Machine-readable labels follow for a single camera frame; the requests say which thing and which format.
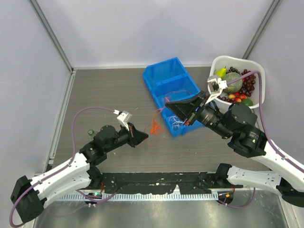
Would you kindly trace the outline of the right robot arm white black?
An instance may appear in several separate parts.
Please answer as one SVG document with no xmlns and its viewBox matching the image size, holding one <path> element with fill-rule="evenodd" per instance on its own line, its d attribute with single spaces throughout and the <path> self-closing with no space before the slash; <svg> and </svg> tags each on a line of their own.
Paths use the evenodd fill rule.
<svg viewBox="0 0 304 228">
<path fill-rule="evenodd" d="M 256 128 L 257 116 L 243 103 L 233 103 L 224 114 L 215 102 L 207 102 L 209 94 L 180 101 L 167 102 L 170 109 L 185 125 L 198 121 L 221 136 L 230 139 L 228 147 L 237 154 L 253 159 L 269 171 L 249 171 L 231 164 L 218 166 L 214 181 L 224 188 L 243 185 L 267 190 L 294 206 L 304 206 L 304 167 L 274 145 L 265 132 Z"/>
</svg>

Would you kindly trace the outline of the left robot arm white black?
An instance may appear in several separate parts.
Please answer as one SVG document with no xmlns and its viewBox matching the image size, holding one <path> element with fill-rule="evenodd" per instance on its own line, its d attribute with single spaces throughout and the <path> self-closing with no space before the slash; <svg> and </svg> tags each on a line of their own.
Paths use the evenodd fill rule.
<svg viewBox="0 0 304 228">
<path fill-rule="evenodd" d="M 44 209 L 67 193 L 89 187 L 97 189 L 102 175 L 97 165 L 106 160 L 107 153 L 128 144 L 135 147 L 146 140 L 147 133 L 132 123 L 120 131 L 105 125 L 80 151 L 61 165 L 32 178 L 18 178 L 11 194 L 12 212 L 16 211 L 22 224 L 38 217 Z"/>
</svg>

